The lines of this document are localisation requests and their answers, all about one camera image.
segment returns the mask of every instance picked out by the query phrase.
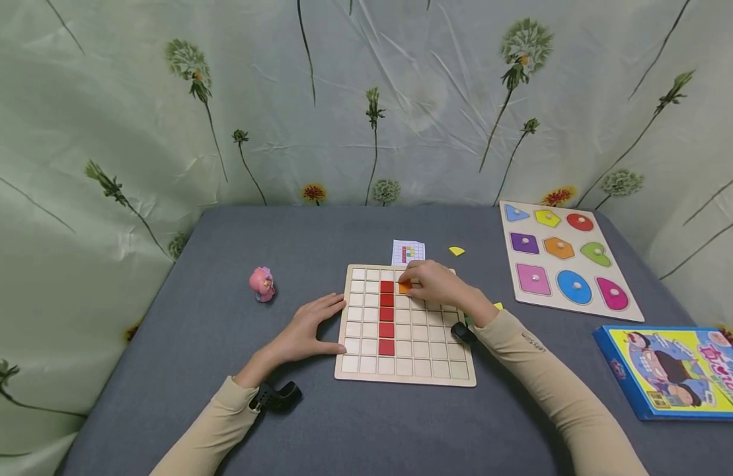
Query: hand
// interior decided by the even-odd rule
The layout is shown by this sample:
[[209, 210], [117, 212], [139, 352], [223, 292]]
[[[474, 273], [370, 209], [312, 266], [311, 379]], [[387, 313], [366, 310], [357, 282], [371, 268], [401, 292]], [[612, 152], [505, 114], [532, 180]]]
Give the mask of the hand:
[[332, 293], [302, 305], [267, 347], [280, 358], [281, 364], [320, 354], [345, 354], [345, 346], [316, 338], [318, 326], [345, 307], [344, 298], [344, 294]]
[[254, 389], [285, 362], [320, 354], [345, 354], [345, 346], [337, 342], [321, 342], [316, 338], [318, 326], [345, 307], [344, 298], [344, 294], [332, 293], [302, 305], [284, 331], [255, 352], [244, 369], [234, 376], [236, 384]]
[[407, 294], [438, 304], [462, 307], [465, 297], [473, 288], [462, 281], [453, 271], [432, 260], [414, 260], [406, 267], [399, 282], [417, 279], [422, 287], [412, 288]]
[[447, 267], [432, 260], [414, 260], [398, 278], [399, 282], [418, 279], [421, 287], [407, 294], [417, 299], [458, 307], [472, 317], [477, 327], [485, 327], [498, 315], [498, 310], [487, 297]]

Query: gray tablecloth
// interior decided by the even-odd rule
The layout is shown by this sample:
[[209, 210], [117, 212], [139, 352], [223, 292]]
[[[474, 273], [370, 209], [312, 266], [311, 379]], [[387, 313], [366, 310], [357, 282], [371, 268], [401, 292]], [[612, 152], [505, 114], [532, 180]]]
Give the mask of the gray tablecloth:
[[[647, 324], [691, 325], [611, 222], [599, 223]], [[652, 475], [733, 474], [733, 422], [638, 421], [591, 336], [623, 322], [516, 302], [500, 211], [455, 206], [206, 212], [59, 474], [146, 475], [298, 306], [341, 291], [348, 264], [389, 264], [393, 239], [425, 242], [428, 257], [502, 301], [609, 407]], [[247, 286], [256, 266], [276, 278], [271, 305]], [[323, 325], [323, 339], [336, 340], [339, 325]], [[485, 349], [473, 357], [474, 389], [336, 381], [332, 358], [287, 366], [272, 379], [294, 380], [304, 399], [290, 415], [262, 416], [223, 474], [570, 474], [566, 446], [530, 396]]]

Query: beige sleeve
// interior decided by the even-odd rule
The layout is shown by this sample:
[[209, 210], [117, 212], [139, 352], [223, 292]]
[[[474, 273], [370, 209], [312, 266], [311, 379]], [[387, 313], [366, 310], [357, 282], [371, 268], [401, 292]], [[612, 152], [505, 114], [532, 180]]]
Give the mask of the beige sleeve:
[[577, 476], [647, 475], [607, 407], [507, 311], [475, 334], [557, 426]]
[[150, 476], [212, 476], [226, 453], [254, 424], [258, 411], [247, 406], [258, 389], [243, 389], [226, 377], [200, 416], [157, 463]]

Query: wooden shape puzzle board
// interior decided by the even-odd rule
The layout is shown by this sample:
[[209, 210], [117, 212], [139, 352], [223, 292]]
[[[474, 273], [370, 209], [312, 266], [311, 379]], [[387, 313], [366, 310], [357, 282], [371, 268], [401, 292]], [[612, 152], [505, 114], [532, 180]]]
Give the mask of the wooden shape puzzle board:
[[643, 322], [591, 212], [500, 202], [515, 298]]
[[451, 335], [456, 307], [411, 299], [398, 285], [403, 266], [351, 264], [345, 285], [335, 379], [474, 387], [469, 348]]

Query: right hand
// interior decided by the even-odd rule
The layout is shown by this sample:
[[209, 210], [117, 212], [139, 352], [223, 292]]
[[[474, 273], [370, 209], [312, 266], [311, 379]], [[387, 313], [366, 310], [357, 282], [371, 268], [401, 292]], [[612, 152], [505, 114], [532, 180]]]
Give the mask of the right hand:
[[421, 287], [412, 288], [408, 295], [438, 304], [464, 307], [463, 304], [473, 294], [473, 289], [453, 271], [432, 260], [411, 261], [398, 282], [418, 279]]

